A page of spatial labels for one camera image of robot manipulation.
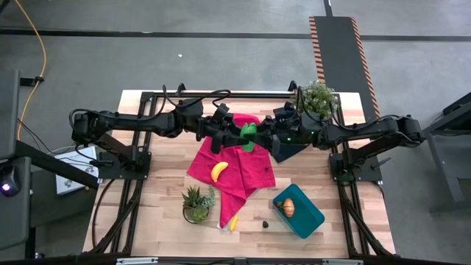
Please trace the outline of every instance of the wooden tabletop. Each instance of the wooden tabletop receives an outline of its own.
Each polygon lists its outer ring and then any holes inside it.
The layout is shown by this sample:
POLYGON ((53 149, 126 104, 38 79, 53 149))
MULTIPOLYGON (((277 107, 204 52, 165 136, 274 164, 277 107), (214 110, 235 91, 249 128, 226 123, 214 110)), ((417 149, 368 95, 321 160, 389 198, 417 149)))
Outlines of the wooden tabletop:
MULTIPOLYGON (((142 91, 123 91, 118 111, 137 113, 142 91)), ((364 122, 358 93, 339 93, 346 124, 364 122)), ((260 120, 273 115, 272 110, 283 106, 285 99, 225 99, 232 113, 247 113, 260 120)), ((173 108, 167 104, 164 108, 173 108)), ((212 115, 211 100, 204 101, 205 115, 212 115)), ((132 132, 115 131, 113 136, 131 144, 132 132)), ((219 220, 219 191, 216 205, 206 221, 199 225, 187 223, 182 217, 183 198, 187 187, 198 185, 202 193, 208 186, 186 174, 202 142, 192 133, 182 133, 175 139, 153 135, 150 145, 152 164, 149 178, 144 182, 141 204, 135 228, 132 255, 259 257, 259 258, 343 258, 347 257, 344 225, 340 211, 339 193, 330 176, 327 157, 330 151, 308 147, 288 160, 277 163, 272 158, 276 187, 257 190, 238 212, 233 232, 216 228, 219 220), (325 223, 307 239, 294 234, 278 213, 271 200, 290 184, 296 183, 325 215, 325 223), (262 222, 269 223, 268 228, 262 222)), ((365 141, 350 143, 360 147, 365 141)), ((105 235, 116 219, 123 181, 115 181, 105 194, 96 218, 98 240, 105 235)), ((98 199, 104 184, 100 186, 98 199)), ((384 247, 394 252, 388 217, 381 192, 371 183, 358 183, 364 221, 384 247)), ((358 229, 353 224, 357 250, 360 250, 358 229)), ((91 249, 91 224, 84 250, 91 249)))

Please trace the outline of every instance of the pink towel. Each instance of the pink towel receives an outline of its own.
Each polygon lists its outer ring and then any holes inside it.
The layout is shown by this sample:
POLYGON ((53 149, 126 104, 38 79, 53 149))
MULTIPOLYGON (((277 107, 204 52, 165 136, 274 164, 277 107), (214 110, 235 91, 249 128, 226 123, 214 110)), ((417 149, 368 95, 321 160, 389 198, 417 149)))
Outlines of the pink towel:
MULTIPOLYGON (((240 127, 252 122, 258 124, 259 120, 251 115, 234 114, 234 123, 240 127)), ((219 224, 224 227, 257 188, 274 187, 275 176, 268 151, 263 147, 255 145, 252 152, 244 152, 236 146, 213 154, 211 141, 209 137, 205 139, 187 173, 221 191, 219 224), (211 179, 211 170, 219 162, 228 162, 229 166, 215 183, 211 179)))

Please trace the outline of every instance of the orange striped tape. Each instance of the orange striped tape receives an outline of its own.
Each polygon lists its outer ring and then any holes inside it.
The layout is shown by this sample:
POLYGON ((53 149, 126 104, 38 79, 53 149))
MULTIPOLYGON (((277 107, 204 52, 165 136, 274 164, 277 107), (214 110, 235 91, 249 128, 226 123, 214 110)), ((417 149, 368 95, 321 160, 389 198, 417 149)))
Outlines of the orange striped tape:
POLYGON ((376 101, 375 89, 373 88, 373 83, 371 82, 371 76, 369 75, 368 65, 366 64, 365 53, 363 51, 363 45, 361 44, 360 33, 358 32, 358 27, 356 25, 356 20, 352 19, 353 31, 355 33, 356 43, 358 44, 358 51, 360 52, 361 62, 363 64, 363 70, 366 76, 366 82, 368 83, 369 95, 373 102, 373 108, 375 109, 376 118, 380 117, 380 110, 378 107, 378 102, 376 101))
POLYGON ((314 59, 316 61, 317 79, 325 84, 324 66, 322 65, 321 49, 319 37, 317 36, 316 21, 314 17, 309 17, 309 27, 311 28, 312 47, 314 49, 314 59))

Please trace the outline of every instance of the teal container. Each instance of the teal container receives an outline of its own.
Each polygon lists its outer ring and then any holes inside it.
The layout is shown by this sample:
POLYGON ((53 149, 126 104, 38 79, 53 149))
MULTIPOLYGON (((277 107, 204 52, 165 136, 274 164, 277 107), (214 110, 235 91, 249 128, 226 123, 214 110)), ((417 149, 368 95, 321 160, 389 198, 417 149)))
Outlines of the teal container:
POLYGON ((306 239, 325 221, 324 215, 296 184, 291 184, 276 196, 273 199, 273 206, 301 239, 306 239), (287 198, 290 198, 294 204, 294 214, 289 218, 285 215, 283 209, 277 208, 277 203, 281 202, 283 204, 287 198))

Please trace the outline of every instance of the concrete floor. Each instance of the concrete floor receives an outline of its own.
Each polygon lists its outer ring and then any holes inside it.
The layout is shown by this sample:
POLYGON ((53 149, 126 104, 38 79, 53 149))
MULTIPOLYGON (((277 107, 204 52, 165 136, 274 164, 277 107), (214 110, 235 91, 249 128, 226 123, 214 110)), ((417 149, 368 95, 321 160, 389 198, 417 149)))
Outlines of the concrete floor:
MULTIPOLYGON (((308 16, 324 15, 323 0, 29 0, 41 29, 160 32, 309 33, 308 16)), ((471 35, 468 1, 331 0, 334 15, 355 17, 365 35, 471 35)), ((14 2, 0 27, 28 28, 14 2)), ((124 89, 285 90, 316 79, 309 40, 44 37, 46 81, 29 106, 26 124, 51 148, 71 143, 68 112, 115 110, 124 89)), ((365 42, 382 114, 410 113, 426 127, 439 111, 470 92, 470 43, 365 42)), ((0 68, 35 76, 42 66, 36 37, 0 35, 0 68)), ((21 98, 29 93, 21 89, 21 98)), ((23 140, 31 143, 23 133, 23 140)), ((397 253, 408 258, 471 263, 471 216, 430 217, 447 201, 428 145, 393 149, 381 158, 386 207, 397 253)), ((81 250, 89 213, 38 231, 38 250, 81 250)), ((0 259, 21 254, 9 250, 0 259)))

